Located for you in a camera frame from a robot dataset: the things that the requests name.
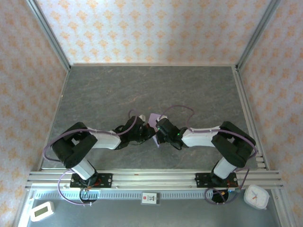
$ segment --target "gray tabletop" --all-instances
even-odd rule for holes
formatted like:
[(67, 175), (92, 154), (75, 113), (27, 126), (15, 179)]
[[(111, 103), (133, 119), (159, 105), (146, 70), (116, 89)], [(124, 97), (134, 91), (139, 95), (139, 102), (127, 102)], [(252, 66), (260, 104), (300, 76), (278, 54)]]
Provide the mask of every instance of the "gray tabletop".
[[(248, 132), (231, 67), (90, 66), (72, 67), (50, 138), (76, 122), (112, 130), (128, 120), (136, 109), (149, 118), (171, 105), (187, 105), (196, 114), (193, 128), (210, 128), (231, 121)], [(190, 111), (175, 108), (167, 113), (177, 127), (185, 127)], [(52, 151), (48, 156), (55, 158)], [(215, 148), (192, 147), (181, 151), (170, 144), (157, 148), (153, 140), (122, 150), (93, 149), (87, 159), (96, 169), (180, 168), (211, 170), (221, 159)], [(247, 166), (256, 168), (255, 159)], [(62, 168), (43, 161), (42, 168)]]

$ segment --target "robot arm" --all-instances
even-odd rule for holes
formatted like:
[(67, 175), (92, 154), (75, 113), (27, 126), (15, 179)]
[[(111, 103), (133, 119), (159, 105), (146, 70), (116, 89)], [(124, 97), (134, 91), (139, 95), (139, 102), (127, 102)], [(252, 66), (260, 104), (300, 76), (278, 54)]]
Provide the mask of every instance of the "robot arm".
[(63, 137), (52, 145), (54, 153), (63, 163), (65, 168), (73, 170), (87, 184), (95, 182), (95, 168), (85, 158), (87, 153), (94, 148), (122, 149), (126, 147), (130, 141), (142, 143), (150, 139), (155, 131), (149, 124), (144, 125), (145, 116), (141, 115), (137, 118), (134, 126), (127, 132), (133, 124), (135, 117), (130, 118), (125, 125), (120, 125), (112, 131), (104, 133), (92, 132), (82, 122), (78, 122), (70, 127), (66, 132), (78, 129), (89, 129), (90, 132), (83, 131), (73, 133)]
[(158, 119), (156, 124), (158, 143), (169, 142), (175, 148), (193, 146), (215, 147), (223, 155), (223, 158), (212, 170), (212, 182), (221, 185), (224, 179), (236, 168), (245, 166), (253, 148), (242, 139), (232, 136), (220, 130), (237, 133), (247, 138), (252, 144), (254, 139), (231, 122), (224, 122), (221, 126), (209, 129), (178, 129), (166, 117)]

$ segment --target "clock face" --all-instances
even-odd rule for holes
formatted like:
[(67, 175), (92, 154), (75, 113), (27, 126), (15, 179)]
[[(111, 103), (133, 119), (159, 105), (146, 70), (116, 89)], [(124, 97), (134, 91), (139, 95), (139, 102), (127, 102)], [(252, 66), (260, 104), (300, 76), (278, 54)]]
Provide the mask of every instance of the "clock face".
[(265, 209), (268, 199), (268, 192), (256, 185), (249, 186), (244, 195), (245, 202), (258, 209)]

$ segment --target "patterned wall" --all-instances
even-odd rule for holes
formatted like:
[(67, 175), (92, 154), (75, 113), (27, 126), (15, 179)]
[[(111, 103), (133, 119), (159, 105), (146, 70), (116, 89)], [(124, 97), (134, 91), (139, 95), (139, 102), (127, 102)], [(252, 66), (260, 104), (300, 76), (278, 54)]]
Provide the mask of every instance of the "patterned wall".
[(66, 72), (25, 0), (2, 0), (0, 15), (0, 226), (10, 227)]
[(270, 166), (283, 171), (303, 223), (302, 0), (280, 3), (241, 75)]
[(270, 0), (38, 0), (71, 63), (235, 64)]

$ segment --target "metal bracket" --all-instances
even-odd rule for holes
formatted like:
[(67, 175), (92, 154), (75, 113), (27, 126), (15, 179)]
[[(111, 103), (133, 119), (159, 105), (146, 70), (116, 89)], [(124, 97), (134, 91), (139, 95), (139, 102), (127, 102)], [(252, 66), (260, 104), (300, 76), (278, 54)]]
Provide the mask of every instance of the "metal bracket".
[[(197, 188), (215, 188), (218, 185), (212, 182), (211, 173), (196, 173), (195, 181)], [(235, 173), (230, 173), (228, 177), (224, 180), (224, 185), (220, 187), (234, 188), (238, 187), (238, 179)]]
[[(93, 188), (111, 188), (112, 186), (112, 180), (113, 174), (103, 174), (98, 173), (97, 179), (95, 184), (93, 185)], [(81, 178), (78, 174), (73, 174), (71, 176), (71, 188), (85, 188), (87, 185), (84, 185), (81, 181)]]

